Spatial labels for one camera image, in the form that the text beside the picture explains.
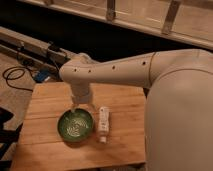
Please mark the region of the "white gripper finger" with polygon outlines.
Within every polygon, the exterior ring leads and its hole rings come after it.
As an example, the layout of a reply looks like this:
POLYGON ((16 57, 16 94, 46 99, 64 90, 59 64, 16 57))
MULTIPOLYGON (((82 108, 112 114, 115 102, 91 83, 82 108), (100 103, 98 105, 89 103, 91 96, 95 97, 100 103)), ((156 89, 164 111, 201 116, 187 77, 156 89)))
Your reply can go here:
POLYGON ((71 112, 72 112, 72 113, 75 112, 75 110, 77 109, 78 106, 79 106, 79 104, 75 104, 75 103, 72 104, 72 105, 71 105, 71 109, 70 109, 71 112))
POLYGON ((88 104, 88 109, 91 111, 91 112, 95 112, 95 107, 93 104, 88 104))

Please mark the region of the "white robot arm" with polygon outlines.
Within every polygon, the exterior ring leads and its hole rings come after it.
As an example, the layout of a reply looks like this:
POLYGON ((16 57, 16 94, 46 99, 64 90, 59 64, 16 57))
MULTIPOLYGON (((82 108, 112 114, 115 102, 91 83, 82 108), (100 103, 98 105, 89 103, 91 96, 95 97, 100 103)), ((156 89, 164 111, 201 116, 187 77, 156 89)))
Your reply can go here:
POLYGON ((213 53, 151 52, 96 62, 79 53, 62 65, 75 106, 92 101, 92 83, 147 88, 147 171, 213 171, 213 53))

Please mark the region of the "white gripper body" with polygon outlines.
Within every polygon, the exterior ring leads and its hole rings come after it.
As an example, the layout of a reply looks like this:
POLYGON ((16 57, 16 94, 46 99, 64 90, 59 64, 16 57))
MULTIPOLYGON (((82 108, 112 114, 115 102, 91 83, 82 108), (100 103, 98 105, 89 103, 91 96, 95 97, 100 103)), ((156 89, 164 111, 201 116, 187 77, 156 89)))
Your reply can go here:
POLYGON ((70 85, 72 101, 75 104, 89 104, 92 101, 92 90, 89 83, 70 85))

